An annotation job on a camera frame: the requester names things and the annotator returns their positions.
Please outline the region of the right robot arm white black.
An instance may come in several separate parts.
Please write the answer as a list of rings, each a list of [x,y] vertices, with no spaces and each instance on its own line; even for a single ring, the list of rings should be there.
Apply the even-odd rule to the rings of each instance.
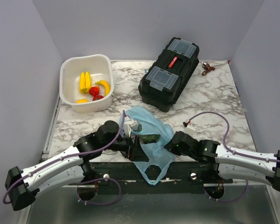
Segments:
[[[196,140],[182,131],[174,134],[165,149],[201,163],[216,164],[205,171],[211,183],[241,179],[264,183],[280,192],[280,150],[275,154],[249,152],[213,140]]]

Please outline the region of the yellow fake banana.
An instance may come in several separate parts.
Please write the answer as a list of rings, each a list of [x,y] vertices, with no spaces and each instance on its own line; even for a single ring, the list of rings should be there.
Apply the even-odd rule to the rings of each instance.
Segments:
[[[111,90],[110,85],[105,80],[100,80],[98,82],[95,82],[96,85],[101,85],[105,89],[105,96],[107,96]]]

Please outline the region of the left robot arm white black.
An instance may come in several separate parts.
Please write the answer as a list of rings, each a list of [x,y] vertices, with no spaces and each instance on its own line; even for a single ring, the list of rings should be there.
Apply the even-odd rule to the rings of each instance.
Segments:
[[[126,136],[122,127],[109,120],[96,132],[81,137],[60,154],[29,168],[11,168],[7,173],[3,197],[14,211],[30,206],[41,193],[70,184],[108,181],[110,175],[95,171],[91,160],[106,149],[121,152],[130,161],[148,161],[140,138]]]

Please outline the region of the light blue plastic bag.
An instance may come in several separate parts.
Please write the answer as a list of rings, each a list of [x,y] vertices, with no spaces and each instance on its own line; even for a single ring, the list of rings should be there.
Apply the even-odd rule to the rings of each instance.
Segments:
[[[130,119],[135,119],[141,125],[140,132],[134,132],[134,135],[145,135],[145,134],[159,134],[161,137],[157,143],[143,144],[140,145],[148,156],[148,162],[134,162],[136,168],[142,174],[144,180],[155,186],[162,178],[167,174],[170,164],[175,160],[175,156],[166,150],[164,146],[169,143],[173,138],[174,132],[169,124],[163,123],[162,120],[157,119],[153,114],[141,106],[134,106],[131,109],[125,111],[125,115]],[[161,169],[160,174],[150,180],[146,174],[146,170],[150,166],[157,166]]]

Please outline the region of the red fake fruit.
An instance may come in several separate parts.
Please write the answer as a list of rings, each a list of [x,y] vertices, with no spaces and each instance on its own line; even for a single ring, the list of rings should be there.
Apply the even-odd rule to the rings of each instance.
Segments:
[[[93,86],[89,89],[89,94],[93,97],[96,97],[100,94],[100,87],[97,86]]]
[[[92,101],[100,100],[100,99],[103,99],[103,98],[104,98],[104,96],[102,96],[102,95],[96,95],[96,96],[93,97]]]

